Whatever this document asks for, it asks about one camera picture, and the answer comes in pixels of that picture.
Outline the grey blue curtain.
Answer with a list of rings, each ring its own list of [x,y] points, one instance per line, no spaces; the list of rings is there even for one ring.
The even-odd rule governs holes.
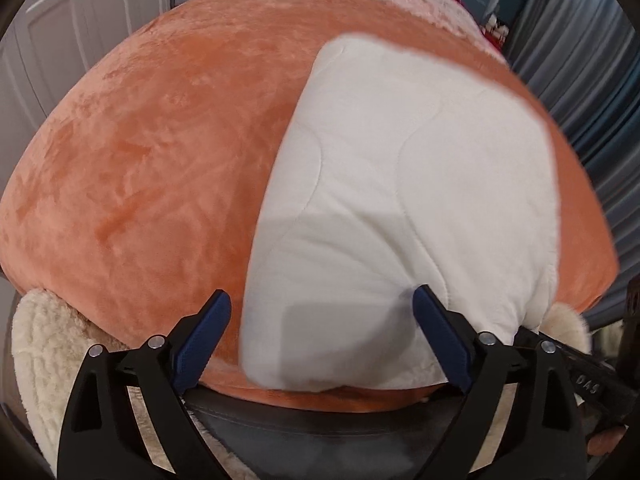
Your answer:
[[[506,58],[564,132],[608,220],[620,270],[586,315],[607,326],[639,273],[639,34],[617,0],[527,0]]]

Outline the black leather bench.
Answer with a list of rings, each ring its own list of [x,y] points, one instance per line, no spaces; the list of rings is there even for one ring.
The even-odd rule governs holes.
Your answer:
[[[462,404],[446,387],[427,400],[379,413],[276,408],[205,387],[186,407],[261,479],[412,479]]]

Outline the white wardrobe doors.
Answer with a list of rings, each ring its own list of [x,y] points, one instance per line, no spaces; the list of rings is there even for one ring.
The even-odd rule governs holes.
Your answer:
[[[67,91],[169,0],[26,0],[1,40],[1,158],[12,165]]]

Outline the orange plush bed blanket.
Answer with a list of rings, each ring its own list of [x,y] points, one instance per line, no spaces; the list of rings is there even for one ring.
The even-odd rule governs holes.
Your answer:
[[[6,185],[1,264],[10,281],[21,292],[53,292],[130,347],[225,290],[231,321],[203,382],[240,399],[379,412],[433,391],[442,382],[265,389],[240,367],[250,252],[272,167],[319,51],[343,35],[472,70],[546,123],[560,206],[552,304],[592,307],[618,262],[597,196],[560,128],[506,64],[376,0],[191,0],[111,50],[52,110]]]

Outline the red white plush toy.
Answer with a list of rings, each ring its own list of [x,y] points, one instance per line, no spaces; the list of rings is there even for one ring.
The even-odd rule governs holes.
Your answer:
[[[454,0],[460,6],[463,6],[465,10],[468,10],[462,0]],[[504,44],[506,43],[506,37],[509,36],[510,29],[506,24],[501,24],[498,21],[495,13],[491,13],[488,18],[484,19],[484,22],[478,26],[483,36],[499,51],[501,52]]]

